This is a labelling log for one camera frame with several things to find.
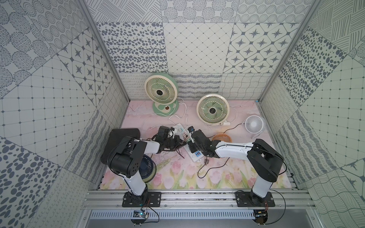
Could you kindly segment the white power strip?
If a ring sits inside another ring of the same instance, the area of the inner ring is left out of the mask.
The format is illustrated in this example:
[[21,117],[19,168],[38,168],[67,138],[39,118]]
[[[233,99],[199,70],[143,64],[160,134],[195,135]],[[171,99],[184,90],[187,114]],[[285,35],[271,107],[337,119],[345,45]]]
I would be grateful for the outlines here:
[[174,135],[179,136],[181,140],[186,142],[186,145],[179,149],[179,152],[182,152],[183,157],[188,156],[193,162],[201,162],[204,158],[203,154],[200,151],[195,151],[194,153],[191,152],[188,143],[192,143],[192,140],[188,130],[185,129],[180,123],[173,125],[172,128],[174,129]]

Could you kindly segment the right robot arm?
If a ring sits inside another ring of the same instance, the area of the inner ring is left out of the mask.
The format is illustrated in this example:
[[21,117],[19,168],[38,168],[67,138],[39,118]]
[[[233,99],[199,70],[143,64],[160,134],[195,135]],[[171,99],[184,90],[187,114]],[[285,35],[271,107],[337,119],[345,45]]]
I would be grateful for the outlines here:
[[258,177],[250,192],[252,199],[264,199],[281,175],[284,158],[262,139],[250,143],[232,143],[210,140],[201,130],[191,130],[193,143],[209,158],[234,158],[249,161]]

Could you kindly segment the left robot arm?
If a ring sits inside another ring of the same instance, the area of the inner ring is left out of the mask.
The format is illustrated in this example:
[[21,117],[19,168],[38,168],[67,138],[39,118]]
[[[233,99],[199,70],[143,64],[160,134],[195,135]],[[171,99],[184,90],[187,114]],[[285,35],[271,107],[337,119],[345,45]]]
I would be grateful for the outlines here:
[[109,135],[102,162],[109,170],[124,178],[129,192],[142,197],[148,191],[140,174],[140,167],[145,154],[174,152],[187,145],[173,127],[160,126],[151,139],[140,138],[137,128],[113,129]]

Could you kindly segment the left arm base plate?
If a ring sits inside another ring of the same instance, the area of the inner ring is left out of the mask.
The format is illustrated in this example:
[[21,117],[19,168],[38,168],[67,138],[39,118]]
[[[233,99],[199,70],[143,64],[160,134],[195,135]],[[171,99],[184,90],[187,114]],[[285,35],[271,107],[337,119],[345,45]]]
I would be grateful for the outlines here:
[[126,192],[123,196],[123,208],[142,207],[147,206],[151,208],[160,207],[161,192],[144,192],[141,196]]

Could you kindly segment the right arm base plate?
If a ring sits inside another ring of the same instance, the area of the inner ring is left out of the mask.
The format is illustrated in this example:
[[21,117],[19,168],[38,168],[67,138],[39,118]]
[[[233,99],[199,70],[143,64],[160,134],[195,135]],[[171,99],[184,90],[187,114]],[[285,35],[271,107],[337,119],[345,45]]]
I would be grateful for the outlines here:
[[264,198],[253,192],[244,192],[242,190],[236,191],[234,195],[238,207],[275,207],[275,202],[270,192]]

